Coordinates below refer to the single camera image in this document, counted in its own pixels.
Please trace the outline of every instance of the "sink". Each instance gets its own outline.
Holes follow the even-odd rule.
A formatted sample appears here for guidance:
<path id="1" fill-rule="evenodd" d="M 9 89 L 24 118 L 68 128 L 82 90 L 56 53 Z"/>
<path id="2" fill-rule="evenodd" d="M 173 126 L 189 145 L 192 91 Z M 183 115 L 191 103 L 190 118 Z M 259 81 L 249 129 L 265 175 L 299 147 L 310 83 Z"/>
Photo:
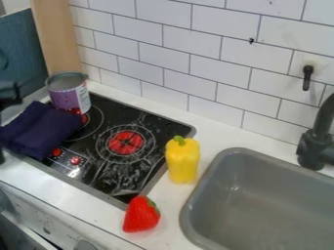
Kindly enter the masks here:
<path id="1" fill-rule="evenodd" d="M 219 153 L 180 214 L 203 249 L 334 249 L 334 180 L 246 148 Z"/>

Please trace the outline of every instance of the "toy pepper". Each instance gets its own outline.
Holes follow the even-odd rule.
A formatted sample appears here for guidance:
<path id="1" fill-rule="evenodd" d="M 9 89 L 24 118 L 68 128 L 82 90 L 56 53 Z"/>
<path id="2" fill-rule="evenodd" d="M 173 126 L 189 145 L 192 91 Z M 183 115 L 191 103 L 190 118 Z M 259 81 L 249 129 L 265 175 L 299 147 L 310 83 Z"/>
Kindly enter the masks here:
<path id="1" fill-rule="evenodd" d="M 199 144 L 194 139 L 176 136 L 169 141 L 165 156 L 170 179 L 176 184 L 194 182 L 199 154 Z"/>

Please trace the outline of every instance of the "tin can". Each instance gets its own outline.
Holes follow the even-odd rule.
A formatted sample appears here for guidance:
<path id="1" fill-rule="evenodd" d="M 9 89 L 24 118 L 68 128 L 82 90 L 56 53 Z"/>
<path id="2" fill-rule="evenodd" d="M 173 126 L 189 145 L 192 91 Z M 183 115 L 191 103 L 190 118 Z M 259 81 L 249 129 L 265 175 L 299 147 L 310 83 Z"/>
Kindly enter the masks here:
<path id="1" fill-rule="evenodd" d="M 86 79 L 85 74 L 74 71 L 51 75 L 46 86 L 54 107 L 64 110 L 78 108 L 82 114 L 86 113 L 91 108 Z"/>

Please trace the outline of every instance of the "purple cloth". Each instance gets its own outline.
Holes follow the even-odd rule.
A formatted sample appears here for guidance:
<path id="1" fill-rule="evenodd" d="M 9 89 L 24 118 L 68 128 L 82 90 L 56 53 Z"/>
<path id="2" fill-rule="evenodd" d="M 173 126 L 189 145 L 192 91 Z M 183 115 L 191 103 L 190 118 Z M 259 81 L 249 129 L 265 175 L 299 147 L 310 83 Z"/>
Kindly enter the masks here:
<path id="1" fill-rule="evenodd" d="M 0 128 L 0 145 L 42 160 L 80 126 L 80 115 L 33 102 L 18 118 Z"/>

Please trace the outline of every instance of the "stove top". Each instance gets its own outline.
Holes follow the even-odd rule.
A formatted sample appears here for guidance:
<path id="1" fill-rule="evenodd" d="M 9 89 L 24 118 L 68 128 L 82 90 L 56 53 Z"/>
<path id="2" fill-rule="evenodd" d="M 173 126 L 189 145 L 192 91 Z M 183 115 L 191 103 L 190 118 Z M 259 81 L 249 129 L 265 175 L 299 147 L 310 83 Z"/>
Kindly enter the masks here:
<path id="1" fill-rule="evenodd" d="M 41 163 L 72 185 L 104 200 L 128 203 L 166 171 L 164 148 L 188 125 L 95 94 L 82 127 Z"/>

